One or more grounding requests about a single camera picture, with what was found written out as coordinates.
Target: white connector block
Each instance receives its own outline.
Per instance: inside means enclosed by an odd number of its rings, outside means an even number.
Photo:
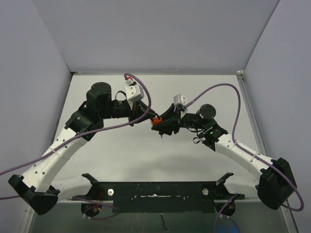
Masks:
[[[138,84],[125,87],[126,98],[132,103],[136,103],[144,98],[144,90]]]
[[[175,107],[178,107],[179,105],[185,106],[186,103],[187,103],[187,99],[185,96],[180,95],[180,94],[174,96],[174,106]]]

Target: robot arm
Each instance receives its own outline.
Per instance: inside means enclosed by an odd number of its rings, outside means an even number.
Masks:
[[[107,191],[107,187],[112,187],[111,183],[98,182],[88,174],[84,174],[77,179],[53,182],[65,163],[80,147],[92,139],[94,133],[77,138],[57,151],[54,149],[79,133],[103,128],[104,119],[127,117],[129,121],[132,121],[142,116],[147,110],[147,106],[141,101],[144,96],[143,91],[138,84],[130,79],[126,80],[126,84],[126,99],[122,101],[111,99],[111,86],[109,84],[94,84],[86,94],[86,101],[72,114],[71,118],[66,122],[65,128],[45,153],[46,155],[53,151],[53,154],[35,163],[21,176],[13,175],[10,178],[9,184],[39,215],[48,212],[58,200],[71,199],[78,195],[94,198],[97,191]],[[185,97],[177,95],[174,97],[174,103],[164,114],[157,116],[153,110],[150,110],[146,117],[137,123],[151,119],[152,130],[158,131],[161,136],[164,134],[172,135],[173,132],[178,133],[180,128],[193,129],[197,135],[193,139],[194,143],[202,142],[213,151],[228,156],[252,174],[251,177],[239,177],[227,173],[216,182],[193,184],[199,185],[198,188],[202,188],[202,192],[207,189],[206,187],[212,189],[212,192],[210,192],[212,194],[208,194],[210,199],[224,199],[232,194],[239,193],[248,197],[259,197],[264,204],[272,209],[279,208],[293,193],[293,189],[269,166],[239,149],[233,143],[232,136],[217,124],[214,119],[215,115],[216,110],[209,104],[203,105],[196,114],[187,113]],[[250,148],[247,149],[254,154],[256,153]],[[276,161],[259,154],[257,156],[277,167],[296,185],[287,161],[282,158]],[[145,196],[149,196],[150,192],[151,194],[154,193],[149,188],[142,192],[140,187],[139,184],[135,187],[132,194],[138,193],[134,197],[142,195],[142,193],[145,193]],[[167,191],[165,196],[168,196],[167,193],[170,192],[173,192],[178,198],[182,197],[180,189]],[[193,194],[196,195],[196,198],[206,200],[205,195],[207,194],[202,192]],[[133,197],[126,195],[122,194],[121,199],[126,199],[126,201],[133,199]]]
[[[182,99],[184,97],[180,95],[174,98],[176,101],[160,116],[160,120],[153,121],[152,130],[159,131],[162,136],[178,133],[180,128],[194,129],[192,132],[197,135],[193,139],[195,144],[203,143],[213,151],[229,157],[252,174],[250,177],[239,177],[227,173],[217,182],[218,185],[223,185],[231,194],[259,197],[269,208],[278,209],[294,191],[278,173],[256,157],[279,169],[296,186],[289,163],[282,158],[276,161],[237,142],[239,146],[254,154],[253,157],[250,156],[238,148],[232,135],[217,124],[214,119],[216,110],[213,106],[204,104],[196,114],[185,113],[187,109]]]
[[[107,83],[95,83],[86,94],[86,101],[72,114],[54,143],[44,153],[53,152],[50,156],[36,162],[21,176],[13,175],[9,184],[39,214],[48,212],[58,200],[77,195],[86,195],[92,183],[81,176],[62,182],[53,182],[72,155],[84,146],[94,133],[77,138],[57,151],[68,139],[79,133],[89,132],[104,127],[104,119],[128,117],[129,121],[137,119],[146,111],[141,101],[144,97],[142,88],[134,81],[126,81],[126,99],[112,100],[111,86]],[[154,118],[155,112],[149,111],[141,121]]]

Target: white wall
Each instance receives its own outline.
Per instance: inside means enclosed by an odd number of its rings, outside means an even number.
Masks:
[[[56,129],[70,72],[31,0],[0,1],[0,170],[39,157]],[[0,178],[0,196],[16,195]],[[0,232],[18,232],[24,201],[0,201]]]
[[[310,0],[281,0],[245,70],[269,155],[290,162],[305,200],[305,210],[294,212],[301,233],[311,228],[310,9]],[[295,195],[290,202],[299,206]]]
[[[71,71],[244,69],[279,0],[33,0]]]

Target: purple wire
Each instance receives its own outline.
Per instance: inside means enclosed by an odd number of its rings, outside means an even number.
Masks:
[[[0,197],[0,200],[8,200],[8,199],[13,199],[13,198],[19,198],[19,195],[16,196],[9,196],[9,197]]]
[[[232,217],[230,217],[230,216],[226,216],[228,219],[230,219],[232,222],[233,222],[233,224],[236,226],[236,228],[238,229],[238,233],[240,233],[241,232],[241,230],[240,230],[240,227],[239,227],[239,225],[238,225],[238,223],[236,222],[236,220],[234,220]]]
[[[233,129],[232,129],[232,141],[233,143],[236,143],[236,139],[235,139],[235,129],[237,127],[238,124],[238,120],[239,120],[239,116],[240,116],[240,111],[241,111],[241,96],[240,93],[238,91],[238,89],[229,83],[220,83],[220,84],[216,84],[214,86],[209,87],[208,89],[206,89],[205,91],[203,91],[200,95],[198,95],[195,99],[193,99],[191,102],[189,102],[186,107],[189,107],[190,105],[192,105],[194,102],[196,102],[201,96],[203,96],[206,92],[210,91],[211,89],[218,87],[218,86],[231,86],[237,93],[238,95],[238,111],[237,111],[237,116],[235,118],[234,121],[234,125],[233,125]],[[247,154],[254,156],[252,152],[248,151],[247,149],[243,148],[242,146],[240,146],[238,143],[236,143],[237,147],[240,148],[241,150],[243,150],[244,152],[246,152]],[[300,200],[300,208],[295,209],[292,208],[290,206],[286,206],[284,204],[282,204],[283,207],[290,209],[292,211],[302,211],[305,207],[304,201],[302,199],[301,194],[299,193],[299,191],[297,190],[297,188],[294,186],[294,184],[279,170],[277,169],[275,166],[271,165],[270,163],[266,162],[265,160],[261,159],[260,157],[255,155],[255,158],[258,159],[259,161],[261,161],[262,163],[266,164],[267,166],[271,167],[274,171],[276,171],[289,185],[290,187],[294,190],[294,192],[297,194],[299,200]]]
[[[124,77],[125,77],[126,80],[128,79],[127,76],[129,76],[129,77],[135,79],[135,81],[137,81],[137,82],[141,85],[141,87],[144,89],[144,91],[146,92],[146,95],[147,95],[147,98],[148,98],[148,107],[147,107],[147,109],[146,109],[146,112],[144,112],[144,114],[141,115],[140,117],[138,117],[137,119],[132,120],[132,121],[127,122],[127,123],[124,123],[124,124],[121,124],[121,125],[110,126],[110,127],[106,127],[106,128],[102,128],[102,129],[98,129],[98,130],[92,130],[92,131],[89,131],[89,132],[77,134],[76,136],[74,136],[74,137],[68,139],[66,142],[60,144],[58,147],[54,148],[54,151],[59,150],[60,148],[62,148],[62,147],[65,146],[66,144],[72,142],[73,140],[75,140],[75,139],[77,139],[77,138],[83,137],[83,136],[85,136],[85,135],[88,135],[88,134],[91,134],[91,133],[98,133],[98,132],[101,132],[101,131],[107,131],[107,130],[113,130],[113,129],[121,128],[121,127],[124,127],[124,126],[132,125],[132,124],[134,124],[134,123],[136,123],[136,122],[138,122],[138,121],[144,119],[144,117],[148,114],[148,112],[149,112],[150,109],[151,109],[151,97],[150,97],[149,91],[148,91],[148,89],[146,88],[146,86],[142,83],[142,81],[141,81],[139,78],[137,78],[135,75],[130,74],[130,73],[125,73],[125,74],[124,74]],[[19,169],[19,168],[22,168],[22,167],[31,165],[31,164],[33,164],[33,163],[36,163],[36,162],[40,161],[40,160],[43,160],[43,159],[49,157],[50,155],[52,155],[53,153],[54,153],[53,151],[50,151],[49,153],[43,155],[43,156],[40,157],[40,158],[34,159],[34,160],[30,161],[30,162],[27,162],[27,163],[24,163],[24,164],[15,166],[15,167],[10,168],[10,169],[7,169],[7,170],[5,170],[5,171],[2,171],[2,172],[0,172],[0,176],[6,174],[6,173],[8,173],[8,172],[17,170],[17,169]],[[11,197],[3,197],[3,198],[5,198],[5,199],[12,199],[12,198],[15,198],[15,197],[16,197],[16,196],[14,196],[14,197],[13,197],[13,196],[11,196]]]
[[[101,206],[106,206],[106,207],[114,209],[114,210],[118,210],[117,207],[114,207],[113,205],[108,205],[108,204],[105,204],[105,203],[102,203],[102,202],[98,202],[98,201],[86,200],[86,199],[79,198],[79,197],[75,197],[72,200],[85,201],[85,202],[89,202],[89,203],[93,203],[93,204],[97,204],[97,205],[101,205]],[[93,207],[86,209],[83,212],[83,214],[86,215],[87,211],[92,210],[92,209],[93,209]],[[92,220],[106,220],[106,219],[109,219],[109,218],[112,218],[112,217],[116,216],[117,214],[118,213],[116,212],[116,213],[114,213],[114,214],[112,214],[110,216],[107,216],[107,217],[89,217],[89,218],[92,219]]]
[[[215,218],[215,221],[214,221],[214,228],[213,228],[213,232],[216,233],[216,230],[217,230],[217,222],[219,220],[219,217],[220,215],[222,214],[222,211],[224,210],[224,208],[235,198],[237,197],[239,194],[235,194],[233,195],[223,206],[222,208],[220,209],[220,211],[218,212],[216,218]]]

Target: purple cable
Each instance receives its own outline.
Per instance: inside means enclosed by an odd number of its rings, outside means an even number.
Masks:
[[[86,199],[78,198],[78,197],[73,198],[72,200],[85,201],[85,202],[89,202],[89,203],[93,203],[93,204],[98,204],[98,205],[101,205],[101,206],[106,206],[106,207],[111,208],[111,209],[114,209],[114,210],[118,210],[117,207],[114,207],[114,206],[108,205],[108,204],[104,204],[104,203],[98,202],[98,201],[86,200]],[[86,209],[86,210],[83,212],[83,214],[86,215],[86,212],[89,211],[89,210],[92,210],[92,209],[93,209],[93,207]],[[109,218],[112,218],[112,217],[116,216],[117,214],[118,214],[118,213],[116,212],[116,213],[114,213],[114,214],[112,214],[112,215],[110,215],[110,216],[107,216],[107,217],[89,217],[89,218],[92,219],[92,220],[106,220],[106,219],[109,219]]]
[[[236,222],[236,220],[234,220],[232,217],[230,217],[230,216],[226,216],[228,219],[230,219],[232,222],[233,222],[233,224],[236,226],[236,228],[238,229],[238,233],[240,233],[241,232],[241,230],[240,230],[240,227],[239,227],[239,225],[238,225],[238,223]]]
[[[205,91],[203,91],[200,95],[198,95],[195,99],[193,99],[191,102],[189,102],[188,104],[186,104],[186,107],[189,107],[190,105],[192,105],[194,102],[196,102],[201,96],[203,96],[206,92],[208,92],[209,90],[218,87],[218,86],[231,86],[237,93],[238,95],[238,111],[237,111],[237,116],[235,118],[234,121],[234,125],[233,125],[233,129],[232,129],[232,141],[233,143],[236,143],[236,139],[235,139],[235,129],[237,127],[238,124],[238,120],[239,120],[239,116],[240,116],[240,111],[241,111],[241,96],[240,93],[238,91],[238,89],[229,83],[220,83],[220,84],[216,84],[214,86],[209,87],[208,89],[206,89]],[[247,149],[243,148],[242,146],[240,146],[238,143],[236,143],[237,147],[240,148],[241,150],[243,150],[244,152],[246,152],[247,154],[254,156],[254,154],[252,154],[250,151],[248,151]],[[299,193],[299,191],[297,190],[297,188],[294,186],[294,184],[279,170],[277,169],[275,166],[271,165],[270,163],[266,162],[265,160],[261,159],[260,157],[255,155],[255,158],[258,159],[259,161],[261,161],[262,163],[266,164],[267,166],[271,167],[274,171],[276,171],[289,185],[290,187],[294,190],[294,192],[297,194],[299,200],[300,200],[300,208],[295,209],[292,208],[290,206],[286,206],[284,204],[282,204],[283,207],[290,209],[292,211],[302,211],[305,207],[304,201],[302,199],[301,194]]]
[[[237,197],[239,194],[235,194],[235,195],[233,195],[223,206],[222,206],[222,208],[220,209],[220,211],[218,212],[218,214],[217,214],[217,216],[216,216],[216,218],[215,218],[215,222],[214,222],[214,228],[213,228],[213,232],[214,233],[216,233],[216,230],[217,230],[217,222],[218,222],[218,219],[219,219],[219,217],[220,217],[220,215],[222,214],[222,211],[224,210],[224,208],[235,198],[235,197]]]
[[[8,200],[8,199],[13,199],[13,198],[19,198],[19,195],[17,196],[9,196],[9,197],[2,197],[0,200]]]
[[[124,77],[125,77],[126,80],[128,79],[127,76],[129,76],[129,77],[135,79],[135,81],[137,81],[137,82],[141,85],[141,87],[144,89],[144,91],[146,92],[146,95],[147,95],[147,98],[148,98],[148,107],[147,107],[147,109],[146,109],[146,112],[145,112],[143,115],[141,115],[140,117],[138,117],[137,119],[132,120],[132,121],[127,122],[127,123],[124,123],[124,124],[121,124],[121,125],[110,126],[110,127],[103,128],[103,129],[92,130],[92,131],[89,131],[89,132],[77,134],[76,136],[74,136],[74,137],[68,139],[66,142],[62,143],[62,144],[59,145],[58,147],[54,148],[54,151],[59,150],[60,148],[62,148],[62,147],[65,146],[66,144],[68,144],[69,142],[72,142],[73,140],[75,140],[75,139],[77,139],[77,138],[80,138],[80,137],[83,137],[83,136],[85,136],[85,135],[88,135],[88,134],[91,134],[91,133],[98,133],[98,132],[106,131],[106,130],[113,130],[113,129],[121,128],[121,127],[124,127],[124,126],[132,125],[132,124],[134,124],[134,123],[136,123],[136,122],[138,122],[138,121],[144,119],[144,117],[148,114],[148,112],[149,112],[150,109],[151,109],[151,97],[150,97],[150,94],[149,94],[149,92],[148,92],[146,86],[142,83],[142,81],[141,81],[139,78],[137,78],[137,77],[136,77],[135,75],[133,75],[133,74],[125,73],[125,74],[124,74]],[[19,169],[19,168],[22,168],[22,167],[31,165],[31,164],[33,164],[33,163],[36,163],[36,162],[38,162],[38,161],[40,161],[40,160],[42,160],[42,159],[45,159],[45,158],[49,157],[49,156],[52,155],[53,153],[54,153],[53,151],[50,151],[49,153],[43,155],[43,156],[40,157],[40,158],[37,158],[37,159],[32,160],[32,161],[30,161],[30,162],[21,164],[21,165],[19,165],[19,166],[15,166],[15,167],[10,168],[10,169],[7,169],[7,170],[5,170],[5,171],[2,171],[2,172],[0,172],[0,176],[6,174],[6,173],[8,173],[8,172],[17,170],[17,169]]]

